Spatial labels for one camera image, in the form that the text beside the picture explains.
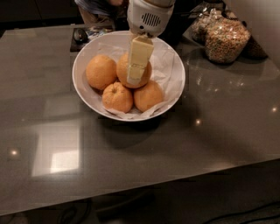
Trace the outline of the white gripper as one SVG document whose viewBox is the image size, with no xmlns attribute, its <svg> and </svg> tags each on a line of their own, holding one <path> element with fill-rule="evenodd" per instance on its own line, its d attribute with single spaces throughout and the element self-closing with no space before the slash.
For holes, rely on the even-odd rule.
<svg viewBox="0 0 280 224">
<path fill-rule="evenodd" d="M 150 38 L 158 37 L 166 28 L 175 0 L 129 0 L 127 20 L 135 36 L 130 41 L 127 82 L 137 85 L 154 50 Z"/>
</svg>

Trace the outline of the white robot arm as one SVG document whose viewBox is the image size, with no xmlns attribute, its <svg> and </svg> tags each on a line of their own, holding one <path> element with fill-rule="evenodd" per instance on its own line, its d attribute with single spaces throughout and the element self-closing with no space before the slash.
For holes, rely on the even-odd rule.
<svg viewBox="0 0 280 224">
<path fill-rule="evenodd" d="M 127 82 L 138 84 L 150 61 L 152 39 L 162 34 L 172 16 L 176 0 L 129 0 L 127 20 L 129 42 Z"/>
</svg>

